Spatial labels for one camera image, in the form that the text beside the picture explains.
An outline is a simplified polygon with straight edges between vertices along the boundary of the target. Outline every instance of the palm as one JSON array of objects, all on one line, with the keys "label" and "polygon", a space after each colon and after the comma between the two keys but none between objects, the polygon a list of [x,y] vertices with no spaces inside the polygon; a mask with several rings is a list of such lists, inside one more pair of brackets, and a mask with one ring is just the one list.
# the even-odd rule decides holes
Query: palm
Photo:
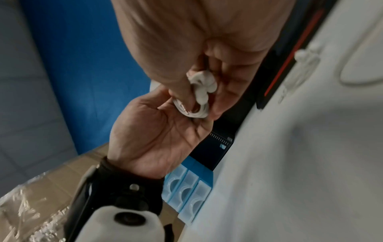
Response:
[{"label": "palm", "polygon": [[153,106],[144,98],[132,101],[112,129],[110,149],[118,157],[108,154],[108,158],[123,161],[135,173],[155,178],[164,177],[179,165],[212,126],[211,122],[193,122],[179,113],[170,100],[158,104]]}]

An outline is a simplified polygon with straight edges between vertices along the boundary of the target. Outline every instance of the coiled white cable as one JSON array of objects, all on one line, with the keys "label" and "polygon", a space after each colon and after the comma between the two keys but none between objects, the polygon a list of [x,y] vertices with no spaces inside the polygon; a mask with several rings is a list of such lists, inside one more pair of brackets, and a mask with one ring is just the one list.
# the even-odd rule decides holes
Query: coiled white cable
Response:
[{"label": "coiled white cable", "polygon": [[192,113],[186,111],[182,103],[178,99],[174,99],[173,103],[183,115],[190,118],[206,118],[209,114],[209,96],[207,93],[213,93],[217,90],[217,82],[210,71],[200,71],[191,77],[188,77],[190,84],[193,86],[195,100],[201,108],[198,112]]}]

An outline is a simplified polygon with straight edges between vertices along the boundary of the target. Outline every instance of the person's left hand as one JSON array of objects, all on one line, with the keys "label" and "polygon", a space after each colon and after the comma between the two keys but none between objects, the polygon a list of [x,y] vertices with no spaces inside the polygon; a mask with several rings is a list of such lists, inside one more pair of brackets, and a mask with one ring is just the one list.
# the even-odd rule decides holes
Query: person's left hand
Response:
[{"label": "person's left hand", "polygon": [[213,128],[208,119],[190,119],[174,106],[164,86],[132,100],[113,125],[108,160],[133,174],[163,178]]}]

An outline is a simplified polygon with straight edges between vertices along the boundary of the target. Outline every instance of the white earphones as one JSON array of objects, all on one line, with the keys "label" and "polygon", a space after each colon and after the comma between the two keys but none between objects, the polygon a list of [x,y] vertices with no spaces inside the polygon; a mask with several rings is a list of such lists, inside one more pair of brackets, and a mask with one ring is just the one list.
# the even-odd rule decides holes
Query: white earphones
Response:
[{"label": "white earphones", "polygon": [[190,118],[206,118],[209,114],[209,96],[207,93],[213,93],[217,90],[217,82],[210,71],[200,71],[191,77],[188,77],[190,84],[193,86],[195,100],[201,108],[198,112],[192,113],[186,111],[182,103],[178,99],[174,99],[173,103],[183,115]]}]

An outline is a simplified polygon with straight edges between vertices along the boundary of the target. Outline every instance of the blue wall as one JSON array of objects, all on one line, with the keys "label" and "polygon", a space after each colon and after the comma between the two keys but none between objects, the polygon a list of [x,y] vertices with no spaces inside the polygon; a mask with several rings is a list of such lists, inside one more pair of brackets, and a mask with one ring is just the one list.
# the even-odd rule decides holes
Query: blue wall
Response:
[{"label": "blue wall", "polygon": [[131,57],[109,0],[21,0],[78,153],[109,140],[150,80]]}]

